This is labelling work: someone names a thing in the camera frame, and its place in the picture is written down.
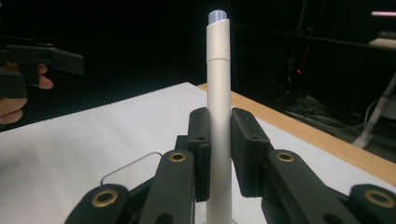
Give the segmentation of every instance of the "white tabletop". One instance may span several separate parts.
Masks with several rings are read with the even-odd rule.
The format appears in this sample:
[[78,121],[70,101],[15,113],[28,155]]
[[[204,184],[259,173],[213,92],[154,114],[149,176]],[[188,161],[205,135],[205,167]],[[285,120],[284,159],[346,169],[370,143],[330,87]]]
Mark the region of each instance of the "white tabletop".
[[[138,97],[0,133],[0,223],[64,223],[82,196],[101,178],[150,152],[174,149],[186,135],[190,112],[206,106],[206,92],[182,83]],[[322,181],[349,194],[353,185],[396,187],[307,144],[262,120],[275,149],[299,154]],[[155,173],[151,156],[106,182],[132,189]],[[266,223],[261,198],[245,199],[233,174],[233,219]],[[205,203],[196,204],[196,223]]]

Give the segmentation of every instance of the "pink light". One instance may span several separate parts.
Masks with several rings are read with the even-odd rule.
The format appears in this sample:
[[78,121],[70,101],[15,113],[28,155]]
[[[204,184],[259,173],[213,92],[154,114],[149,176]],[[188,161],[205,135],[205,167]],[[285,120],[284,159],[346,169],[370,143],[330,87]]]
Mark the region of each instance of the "pink light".
[[396,12],[392,11],[372,11],[373,16],[396,17]]

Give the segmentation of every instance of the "wooden edge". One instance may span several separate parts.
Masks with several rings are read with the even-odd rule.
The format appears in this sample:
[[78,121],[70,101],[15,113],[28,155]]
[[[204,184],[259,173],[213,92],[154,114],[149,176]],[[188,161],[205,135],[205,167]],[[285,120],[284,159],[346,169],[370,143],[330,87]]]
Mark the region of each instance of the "wooden edge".
[[[206,83],[198,85],[207,91]],[[363,171],[396,186],[396,163],[382,159],[368,151],[355,147],[348,142],[315,129],[299,120],[288,117],[265,105],[254,102],[238,93],[232,92],[232,105],[245,109],[256,118],[268,122],[305,142],[329,152]]]

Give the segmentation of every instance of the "human hand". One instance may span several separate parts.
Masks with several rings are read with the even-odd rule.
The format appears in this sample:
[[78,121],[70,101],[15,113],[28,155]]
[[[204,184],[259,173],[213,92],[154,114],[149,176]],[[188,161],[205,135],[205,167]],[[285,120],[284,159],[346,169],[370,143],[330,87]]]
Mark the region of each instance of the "human hand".
[[[16,63],[8,63],[5,66],[0,66],[0,69],[12,73],[19,73],[19,68]],[[48,68],[44,64],[37,65],[38,85],[37,87],[43,90],[51,89],[53,83],[50,79],[45,77]],[[9,99],[0,98],[0,124],[9,124],[18,121],[23,113],[21,108],[27,103],[26,98]]]

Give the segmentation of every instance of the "white pole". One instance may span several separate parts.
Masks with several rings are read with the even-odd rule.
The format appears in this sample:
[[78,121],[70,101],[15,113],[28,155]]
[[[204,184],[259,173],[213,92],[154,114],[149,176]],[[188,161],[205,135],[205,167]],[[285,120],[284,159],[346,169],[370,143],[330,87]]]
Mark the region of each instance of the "white pole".
[[230,21],[221,10],[206,26],[207,108],[212,143],[206,224],[232,223]]

